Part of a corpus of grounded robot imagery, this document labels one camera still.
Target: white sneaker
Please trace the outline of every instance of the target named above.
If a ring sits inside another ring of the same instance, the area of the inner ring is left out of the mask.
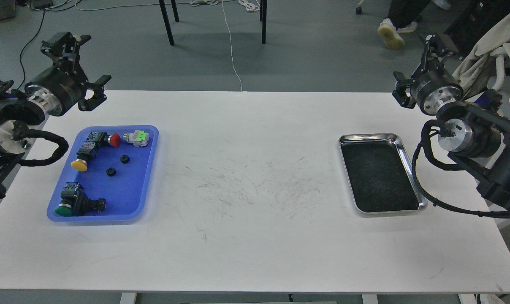
[[[398,50],[405,48],[405,41],[399,36],[396,27],[392,24],[390,19],[384,19],[379,25],[377,30],[379,36],[382,37],[385,46],[391,50]]]
[[[442,8],[445,11],[449,11],[452,7],[452,5],[448,3],[448,0],[431,0],[431,2],[435,3],[439,8]]]
[[[414,31],[416,31],[417,28],[418,28],[418,23],[413,21],[413,22],[411,22],[410,25],[408,25],[402,29],[398,29],[398,33],[412,33]]]

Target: chair leg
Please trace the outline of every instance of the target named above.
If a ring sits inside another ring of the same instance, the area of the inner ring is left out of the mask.
[[[164,0],[159,0],[159,7],[161,8],[161,14],[163,15],[163,21],[165,23],[165,28],[167,29],[168,42],[171,44],[171,46],[174,46],[171,24],[168,22],[167,9],[165,8]]]
[[[263,44],[266,44],[266,0],[261,0],[263,7]]]
[[[171,0],[172,4],[172,13],[174,14],[174,21],[180,22],[180,19],[178,18],[178,9],[176,9],[176,0]]]

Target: table leg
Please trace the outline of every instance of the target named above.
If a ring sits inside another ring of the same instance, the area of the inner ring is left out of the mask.
[[[377,299],[376,294],[363,294],[362,295],[362,303],[363,304],[379,304],[379,300]]]
[[[161,14],[163,15],[163,21],[165,23],[165,28],[167,29],[168,42],[171,44],[171,46],[174,46],[171,24],[168,22],[167,9],[165,8],[164,0],[159,0],[159,7],[161,8]]]
[[[171,0],[172,4],[172,13],[174,14],[174,21],[179,22],[180,19],[178,18],[178,9],[176,9],[176,0]]]
[[[135,304],[137,300],[137,293],[122,293],[120,304]]]
[[[263,7],[263,44],[266,44],[266,0],[261,0]]]
[[[475,295],[472,294],[459,294],[458,298],[461,304],[477,304]]]

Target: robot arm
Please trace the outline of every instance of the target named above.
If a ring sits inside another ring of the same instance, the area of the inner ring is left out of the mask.
[[[39,125],[47,115],[62,116],[75,104],[81,111],[91,111],[107,99],[104,85],[111,76],[103,75],[90,83],[79,65],[79,48],[90,39],[90,35],[57,33],[43,41],[41,52],[52,59],[52,66],[27,83],[25,92],[13,89],[8,94],[13,81],[0,81],[0,199],[6,193],[2,181],[16,164],[46,166],[68,150],[64,138],[30,126]],[[89,99],[85,99],[87,90],[93,91]],[[46,160],[23,160],[36,138],[52,141],[58,148]]]
[[[424,194],[435,205],[452,211],[510,217],[510,120],[496,113],[502,97],[493,89],[484,92],[475,102],[463,101],[463,89],[444,67],[444,58],[454,54],[438,35],[426,37],[421,64],[411,78],[394,72],[397,83],[392,94],[400,106],[412,109],[418,104],[424,114],[436,116],[424,125],[416,157],[423,148],[426,158],[434,166],[447,171],[467,171],[479,181],[477,191],[483,198],[508,211],[463,210]],[[439,146],[448,151],[448,157],[455,164],[444,164],[433,157],[430,137],[434,133],[431,131],[438,133]],[[504,150],[491,169],[473,160],[492,156],[502,142]]]

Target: table surface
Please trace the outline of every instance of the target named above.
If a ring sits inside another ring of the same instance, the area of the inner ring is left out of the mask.
[[[107,95],[44,129],[71,143],[93,125],[157,127],[145,209],[129,225],[53,223],[46,209],[68,160],[20,169],[0,205],[0,289],[510,292],[510,254],[493,219],[431,205],[387,217],[355,210],[338,138],[396,133],[410,156],[429,119],[390,94]],[[29,158],[52,150],[38,140]],[[418,171],[443,201],[487,210],[467,173],[423,157]]]

